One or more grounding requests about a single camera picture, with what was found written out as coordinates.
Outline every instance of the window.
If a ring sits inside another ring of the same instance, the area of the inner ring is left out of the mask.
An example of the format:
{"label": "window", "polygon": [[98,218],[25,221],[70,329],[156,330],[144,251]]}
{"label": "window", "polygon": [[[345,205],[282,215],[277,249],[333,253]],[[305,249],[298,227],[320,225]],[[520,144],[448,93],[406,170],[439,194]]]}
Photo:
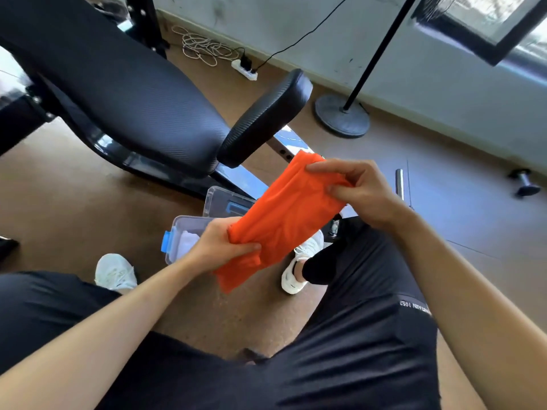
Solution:
{"label": "window", "polygon": [[514,52],[547,64],[547,0],[421,0],[413,14],[491,65]]}

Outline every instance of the black padded cushion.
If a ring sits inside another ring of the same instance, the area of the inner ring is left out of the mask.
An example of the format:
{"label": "black padded cushion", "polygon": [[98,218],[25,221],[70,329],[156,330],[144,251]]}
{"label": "black padded cushion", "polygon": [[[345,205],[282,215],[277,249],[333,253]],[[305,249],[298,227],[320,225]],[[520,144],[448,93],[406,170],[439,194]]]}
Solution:
{"label": "black padded cushion", "polygon": [[281,128],[291,122],[310,99],[313,85],[294,69],[261,96],[236,122],[218,153],[218,161],[235,168]]}
{"label": "black padded cushion", "polygon": [[215,170],[223,118],[178,68],[85,0],[0,0],[0,45],[126,148],[192,177]]}

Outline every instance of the forearm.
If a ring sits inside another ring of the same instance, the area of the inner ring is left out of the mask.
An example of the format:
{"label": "forearm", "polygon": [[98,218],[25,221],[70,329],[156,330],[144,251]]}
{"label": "forearm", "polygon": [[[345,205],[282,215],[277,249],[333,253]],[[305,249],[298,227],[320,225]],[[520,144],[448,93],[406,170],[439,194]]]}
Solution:
{"label": "forearm", "polygon": [[493,409],[547,402],[547,337],[418,215],[395,229],[409,267],[462,369]]}
{"label": "forearm", "polygon": [[24,359],[0,377],[0,408],[95,408],[196,273],[170,265]]}

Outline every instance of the black shorts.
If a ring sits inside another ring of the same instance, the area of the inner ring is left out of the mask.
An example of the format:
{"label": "black shorts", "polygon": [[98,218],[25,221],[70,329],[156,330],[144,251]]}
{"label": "black shorts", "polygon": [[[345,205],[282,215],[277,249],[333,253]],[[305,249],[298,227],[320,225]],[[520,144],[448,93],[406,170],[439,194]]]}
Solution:
{"label": "black shorts", "polygon": [[[243,365],[150,332],[98,408],[440,409],[437,327],[401,254],[357,218],[339,234],[303,270],[325,296],[272,358]],[[1,275],[0,373],[118,296],[75,275]]]}

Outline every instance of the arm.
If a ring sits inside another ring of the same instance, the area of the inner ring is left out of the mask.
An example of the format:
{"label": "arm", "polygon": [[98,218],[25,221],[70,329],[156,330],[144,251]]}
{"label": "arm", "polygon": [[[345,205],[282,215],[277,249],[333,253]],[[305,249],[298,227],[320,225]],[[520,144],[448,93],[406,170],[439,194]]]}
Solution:
{"label": "arm", "polygon": [[487,407],[538,409],[547,403],[547,336],[391,190],[372,161],[309,165],[345,174],[334,187],[372,227],[393,236],[439,329]]}
{"label": "arm", "polygon": [[93,409],[176,294],[195,276],[260,245],[233,245],[213,220],[190,252],[0,377],[0,408]]}

